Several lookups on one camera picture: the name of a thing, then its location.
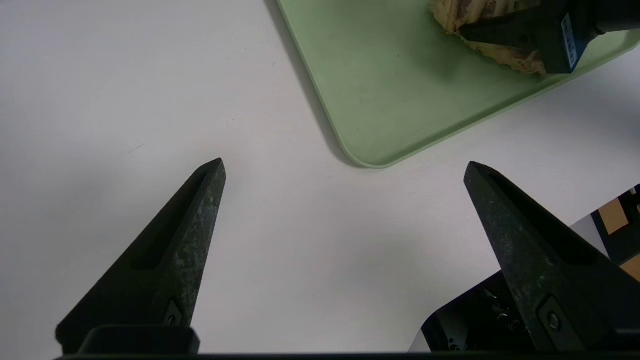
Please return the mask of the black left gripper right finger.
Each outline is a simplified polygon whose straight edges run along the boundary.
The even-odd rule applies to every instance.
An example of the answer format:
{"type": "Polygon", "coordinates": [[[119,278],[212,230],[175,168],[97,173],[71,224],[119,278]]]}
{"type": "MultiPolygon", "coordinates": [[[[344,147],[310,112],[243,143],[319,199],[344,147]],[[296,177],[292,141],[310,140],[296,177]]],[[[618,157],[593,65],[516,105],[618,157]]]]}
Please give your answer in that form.
{"type": "Polygon", "coordinates": [[[640,285],[493,168],[464,184],[538,351],[637,351],[640,285]]]}

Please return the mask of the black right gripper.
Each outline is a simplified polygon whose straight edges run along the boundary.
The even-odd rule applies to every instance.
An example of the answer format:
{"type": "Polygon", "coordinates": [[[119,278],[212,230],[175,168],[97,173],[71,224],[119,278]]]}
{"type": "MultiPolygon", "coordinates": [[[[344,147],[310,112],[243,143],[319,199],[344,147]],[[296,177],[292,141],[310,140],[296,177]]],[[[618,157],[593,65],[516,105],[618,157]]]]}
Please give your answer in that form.
{"type": "Polygon", "coordinates": [[[473,43],[537,50],[547,75],[569,75],[594,39],[639,27],[638,0],[543,0],[540,7],[467,23],[459,31],[473,43]]]}

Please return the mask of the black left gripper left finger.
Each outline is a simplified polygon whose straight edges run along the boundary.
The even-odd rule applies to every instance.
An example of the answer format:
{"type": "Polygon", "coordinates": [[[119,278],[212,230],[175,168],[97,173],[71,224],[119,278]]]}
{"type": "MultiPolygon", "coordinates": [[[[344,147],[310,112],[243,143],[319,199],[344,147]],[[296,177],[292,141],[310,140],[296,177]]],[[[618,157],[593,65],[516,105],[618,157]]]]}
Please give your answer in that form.
{"type": "Polygon", "coordinates": [[[200,166],[55,329],[64,353],[197,353],[191,328],[226,168],[200,166]]]}

